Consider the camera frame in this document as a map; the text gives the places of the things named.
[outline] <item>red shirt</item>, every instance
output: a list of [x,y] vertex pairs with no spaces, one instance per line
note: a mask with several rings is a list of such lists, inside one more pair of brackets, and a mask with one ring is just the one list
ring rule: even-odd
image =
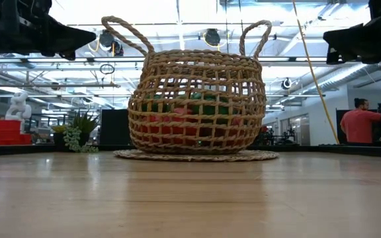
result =
[[381,121],[381,114],[355,109],[343,115],[341,126],[347,141],[353,143],[372,143],[372,122]]

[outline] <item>basket handle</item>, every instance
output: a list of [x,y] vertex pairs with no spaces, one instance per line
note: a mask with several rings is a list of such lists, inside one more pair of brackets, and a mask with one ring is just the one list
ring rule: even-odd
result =
[[265,43],[269,40],[271,28],[273,27],[271,24],[271,21],[269,21],[269,20],[260,20],[259,22],[253,23],[250,26],[248,26],[247,28],[245,28],[245,30],[243,30],[242,35],[241,35],[241,39],[240,39],[240,43],[239,43],[239,51],[240,51],[241,55],[245,56],[245,36],[246,36],[246,34],[250,30],[252,30],[255,27],[262,25],[262,24],[267,26],[267,30],[264,32],[264,35],[263,35],[261,41],[259,42],[257,49],[254,52],[254,59],[258,60],[258,55],[261,52],[261,50],[263,49],[263,46],[265,45]]
[[118,17],[109,16],[109,17],[103,17],[101,19],[101,22],[102,22],[103,26],[108,30],[109,33],[111,33],[113,36],[117,37],[119,40],[123,41],[125,44],[139,50],[139,52],[141,52],[144,56],[146,56],[148,53],[144,49],[142,49],[142,47],[138,46],[137,44],[135,44],[129,40],[127,40],[124,36],[122,36],[115,29],[113,29],[113,27],[111,27],[109,25],[109,22],[118,23],[121,26],[123,26],[124,28],[128,29],[131,33],[133,33],[133,35],[138,37],[142,41],[142,43],[144,43],[144,45],[146,45],[149,53],[154,52],[154,48],[151,45],[151,43],[148,41],[148,39],[144,35],[142,35],[138,30],[136,30],[131,24],[126,22],[125,20],[120,19]]

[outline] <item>metal pipe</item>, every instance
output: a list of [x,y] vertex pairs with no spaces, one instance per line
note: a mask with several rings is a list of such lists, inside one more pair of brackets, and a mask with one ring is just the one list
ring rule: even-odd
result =
[[0,85],[0,87],[16,87],[16,88],[35,88],[35,87],[51,87],[51,88],[57,88],[57,87],[120,87],[120,85],[117,84],[92,84],[92,85]]

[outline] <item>green plant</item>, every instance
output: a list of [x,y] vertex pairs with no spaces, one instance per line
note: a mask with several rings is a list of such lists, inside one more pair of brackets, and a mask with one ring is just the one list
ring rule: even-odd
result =
[[80,115],[80,111],[77,112],[71,127],[78,128],[83,133],[91,133],[97,127],[99,116],[92,119],[93,114],[88,116],[88,112],[85,112],[84,115]]
[[62,126],[52,126],[51,127],[55,133],[63,133],[65,132],[65,125],[62,125]]
[[80,133],[81,130],[79,128],[72,128],[67,127],[64,131],[64,141],[65,146],[69,147],[70,150],[74,152],[80,152],[80,153],[96,153],[98,152],[97,147],[93,146],[80,146],[79,140],[80,140]]

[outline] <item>ceiling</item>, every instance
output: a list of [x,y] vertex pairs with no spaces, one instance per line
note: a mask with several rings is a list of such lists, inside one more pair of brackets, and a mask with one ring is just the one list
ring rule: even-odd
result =
[[[304,61],[304,45],[299,35],[298,25],[290,1],[264,0],[53,0],[50,14],[63,24],[101,33],[101,17],[114,15],[132,23],[153,44],[155,51],[173,49],[220,50],[229,54],[239,54],[239,38],[242,29],[258,20],[273,23],[271,39],[260,53],[263,68],[263,81],[269,95],[283,94],[282,80],[289,78],[298,89],[309,87],[312,83],[310,68]],[[322,40],[323,33],[329,30],[348,28],[370,20],[367,0],[365,1],[297,1],[298,16],[303,24],[309,55],[317,57],[314,63],[316,75],[325,76],[338,68],[325,64],[327,43]],[[127,39],[143,44],[125,28],[113,26]],[[203,35],[208,28],[218,29],[222,39],[221,47],[213,48],[204,41]],[[247,34],[246,55],[252,56],[266,27],[260,26]],[[124,59],[118,61],[103,47],[97,49],[97,41],[91,42],[78,51],[78,58],[108,58],[105,62],[68,62],[53,58],[42,59],[40,54],[30,56],[15,55],[7,58],[0,55],[0,73],[8,74],[18,80],[4,80],[0,83],[17,84],[33,80],[35,84],[88,84],[89,87],[65,87],[58,91],[51,88],[38,90],[27,88],[37,95],[123,95],[123,97],[99,98],[91,103],[101,106],[124,108],[128,95],[139,82],[142,69],[142,55],[135,49],[122,44]],[[301,61],[287,62],[288,57],[299,57]],[[30,63],[15,63],[16,58],[29,58]],[[112,75],[100,72],[100,66],[109,63],[115,67]],[[353,64],[340,65],[350,67]],[[113,82],[117,87],[91,87],[99,83]],[[42,104],[58,99],[44,98]]]

